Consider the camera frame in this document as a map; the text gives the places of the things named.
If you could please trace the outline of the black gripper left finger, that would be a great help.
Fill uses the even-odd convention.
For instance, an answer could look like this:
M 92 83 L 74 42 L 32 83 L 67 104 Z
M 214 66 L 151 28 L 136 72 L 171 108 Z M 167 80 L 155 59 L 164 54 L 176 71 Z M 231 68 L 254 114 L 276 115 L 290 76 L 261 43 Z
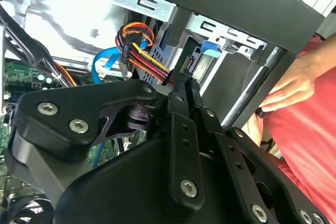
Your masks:
M 5 152 L 9 172 L 42 191 L 54 210 L 81 176 L 149 140 L 195 138 L 184 74 L 168 94 L 142 80 L 21 96 Z

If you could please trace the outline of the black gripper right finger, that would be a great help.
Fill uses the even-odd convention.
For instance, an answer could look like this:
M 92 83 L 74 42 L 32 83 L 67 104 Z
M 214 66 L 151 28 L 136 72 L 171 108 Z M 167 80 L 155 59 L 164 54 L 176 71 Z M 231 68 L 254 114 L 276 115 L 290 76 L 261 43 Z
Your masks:
M 223 130 L 187 82 L 195 139 L 194 174 L 202 207 L 195 223 L 327 223 L 327 217 L 239 128 Z

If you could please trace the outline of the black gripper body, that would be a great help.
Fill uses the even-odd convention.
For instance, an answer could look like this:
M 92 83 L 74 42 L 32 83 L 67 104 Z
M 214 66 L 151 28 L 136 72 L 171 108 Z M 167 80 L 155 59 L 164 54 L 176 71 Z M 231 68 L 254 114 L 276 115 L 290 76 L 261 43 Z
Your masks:
M 149 140 L 81 176 L 54 223 L 246 223 L 228 176 L 196 138 Z

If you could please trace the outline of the person's right hand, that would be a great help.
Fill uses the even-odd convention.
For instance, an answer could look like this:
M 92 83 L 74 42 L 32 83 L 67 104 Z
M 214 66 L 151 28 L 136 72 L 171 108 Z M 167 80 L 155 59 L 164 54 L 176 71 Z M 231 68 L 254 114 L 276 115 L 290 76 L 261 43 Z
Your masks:
M 263 137 L 263 119 L 254 113 L 247 122 L 248 136 L 253 140 L 253 142 L 259 147 L 261 145 L 261 140 Z

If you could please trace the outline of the person's left hand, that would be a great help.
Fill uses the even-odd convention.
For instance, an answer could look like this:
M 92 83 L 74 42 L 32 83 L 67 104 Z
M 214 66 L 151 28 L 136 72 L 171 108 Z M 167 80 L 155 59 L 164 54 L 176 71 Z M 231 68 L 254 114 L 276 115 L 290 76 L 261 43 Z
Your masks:
M 298 57 L 263 100 L 261 109 L 271 112 L 310 98 L 319 73 L 320 59 L 316 53 Z

